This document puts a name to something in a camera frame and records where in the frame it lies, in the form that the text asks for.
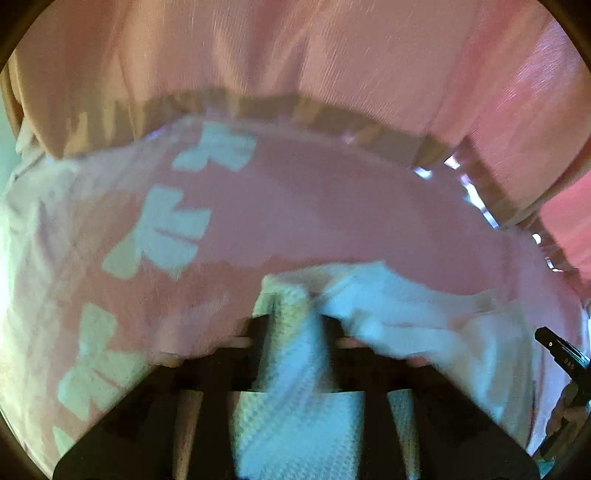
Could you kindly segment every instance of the pink cloth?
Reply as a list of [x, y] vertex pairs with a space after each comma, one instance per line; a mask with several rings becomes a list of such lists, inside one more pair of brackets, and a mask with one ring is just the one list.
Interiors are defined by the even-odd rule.
[[[9, 189], [0, 406], [31, 457], [58, 459], [146, 371], [201, 355], [251, 314], [264, 275], [384, 260], [435, 290], [492, 289], [588, 345], [576, 295], [533, 239], [493, 230], [456, 173], [424, 180], [351, 146], [188, 117], [150, 139], [42, 162]], [[530, 446], [566, 376], [543, 355]]]
[[591, 173], [547, 202], [540, 211], [544, 226], [576, 265], [591, 300]]
[[114, 101], [125, 116], [126, 102], [212, 87], [298, 93], [452, 146], [468, 137], [517, 210], [591, 134], [591, 74], [536, 0], [59, 0], [11, 73], [53, 154], [121, 129]]

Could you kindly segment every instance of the white fabric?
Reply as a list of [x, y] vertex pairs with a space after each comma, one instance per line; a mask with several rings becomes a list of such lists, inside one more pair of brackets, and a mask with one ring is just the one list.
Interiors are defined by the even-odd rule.
[[[441, 293], [378, 262], [333, 264], [268, 275], [254, 315], [278, 301], [268, 336], [264, 393], [241, 394], [235, 412], [238, 473], [271, 478], [355, 478], [361, 394], [327, 390], [320, 313], [379, 353], [427, 354], [522, 447], [531, 428], [534, 332], [519, 305], [498, 305], [490, 292]], [[408, 477], [418, 449], [408, 394], [391, 394]]]

